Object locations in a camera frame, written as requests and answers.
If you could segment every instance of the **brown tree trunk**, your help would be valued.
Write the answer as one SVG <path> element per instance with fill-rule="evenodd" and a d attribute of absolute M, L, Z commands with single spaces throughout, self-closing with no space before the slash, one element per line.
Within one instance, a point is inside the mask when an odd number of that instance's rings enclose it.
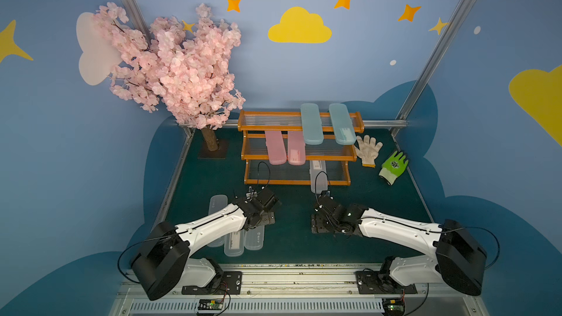
<path fill-rule="evenodd" d="M 201 133 L 203 133 L 203 138 L 205 139 L 205 144 L 207 144 L 207 149 L 209 151 L 219 150 L 219 143 L 217 142 L 215 131 L 211 126 L 201 128 Z"/>

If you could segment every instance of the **pink pencil case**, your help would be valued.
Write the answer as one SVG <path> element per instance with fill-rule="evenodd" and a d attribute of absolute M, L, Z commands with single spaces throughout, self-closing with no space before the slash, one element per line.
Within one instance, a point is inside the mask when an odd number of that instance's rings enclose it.
<path fill-rule="evenodd" d="M 289 164 L 305 164 L 305 137 L 303 136 L 301 130 L 289 130 L 287 132 L 287 155 L 289 158 Z"/>
<path fill-rule="evenodd" d="M 265 131 L 265 146 L 268 147 L 268 157 L 271 165 L 285 164 L 287 153 L 285 152 L 285 143 L 280 130 Z"/>

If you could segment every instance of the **orange shelf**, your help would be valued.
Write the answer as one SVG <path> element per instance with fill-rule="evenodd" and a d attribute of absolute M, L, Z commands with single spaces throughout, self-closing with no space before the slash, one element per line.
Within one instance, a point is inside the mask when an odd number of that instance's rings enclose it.
<path fill-rule="evenodd" d="M 363 133 L 365 124 L 361 114 L 350 113 L 356 133 Z M 333 132 L 330 113 L 320 113 L 323 132 Z M 238 130 L 302 130 L 301 113 L 298 111 L 245 111 L 240 112 Z"/>
<path fill-rule="evenodd" d="M 259 160 L 246 160 L 246 171 L 244 172 L 244 184 L 258 184 L 257 166 Z M 301 166 L 294 166 L 286 162 L 283 165 L 269 165 L 271 185 L 302 185 L 310 186 L 310 165 L 306 162 Z M 326 162 L 326 171 L 330 178 L 330 186 L 350 186 L 349 168 L 347 161 Z M 268 169 L 266 166 L 260 167 L 260 183 L 265 185 L 268 180 Z"/>
<path fill-rule="evenodd" d="M 242 143 L 243 160 L 267 160 L 268 148 L 265 145 L 264 133 L 244 133 Z M 287 135 L 283 135 L 287 149 Z M 306 145 L 306 160 L 355 161 L 357 155 L 353 145 L 340 145 L 335 142 L 334 135 L 324 135 L 324 142 L 319 145 Z"/>

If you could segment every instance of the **pink blossom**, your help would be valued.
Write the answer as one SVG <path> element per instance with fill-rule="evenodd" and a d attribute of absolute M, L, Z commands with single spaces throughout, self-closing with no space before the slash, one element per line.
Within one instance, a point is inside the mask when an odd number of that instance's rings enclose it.
<path fill-rule="evenodd" d="M 129 64 L 112 69 L 112 93 L 133 99 L 149 112 L 157 110 L 157 96 L 161 96 L 178 123 L 217 129 L 231 110 L 242 109 L 246 101 L 234 89 L 234 75 L 228 72 L 231 50 L 240 45 L 241 33 L 235 23 L 229 27 L 224 20 L 217 27 L 205 4 L 197 7 L 196 13 L 200 16 L 197 31 L 189 40 L 175 17 L 154 20 L 150 27 L 154 39 L 120 25 L 117 19 L 125 23 L 128 18 L 114 3 L 100 6 L 94 20 L 102 36 Z"/>

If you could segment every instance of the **painted wall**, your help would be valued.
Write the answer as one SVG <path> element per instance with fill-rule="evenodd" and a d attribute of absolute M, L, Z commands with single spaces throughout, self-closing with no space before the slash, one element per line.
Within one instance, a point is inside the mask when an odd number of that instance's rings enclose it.
<path fill-rule="evenodd" d="M 236 22 L 242 44 L 233 49 L 230 71 L 248 109 L 299 108 L 303 102 L 327 109 L 331 102 L 374 102 L 418 77 L 439 37 L 436 29 L 430 30 L 439 18 L 447 22 L 458 1 L 240 0 L 230 7 L 239 11 L 228 11 L 228 0 L 137 0 L 148 23 L 158 16 L 176 16 L 194 24 L 200 3 L 212 7 L 216 21 Z M 334 9 L 346 3 L 349 9 Z M 406 5 L 420 8 L 410 12 Z M 270 28 L 295 6 L 318 14 L 332 32 L 330 39 L 321 44 L 272 41 Z"/>
<path fill-rule="evenodd" d="M 562 65 L 561 4 L 478 0 L 397 137 L 437 221 L 498 236 L 484 278 L 492 316 L 535 314 L 539 299 L 562 306 L 562 74 L 550 73 Z M 494 241 L 474 235 L 493 257 Z"/>
<path fill-rule="evenodd" d="M 2 316 L 107 314 L 178 160 L 168 112 L 80 74 L 76 21 L 107 1 L 0 0 Z"/>

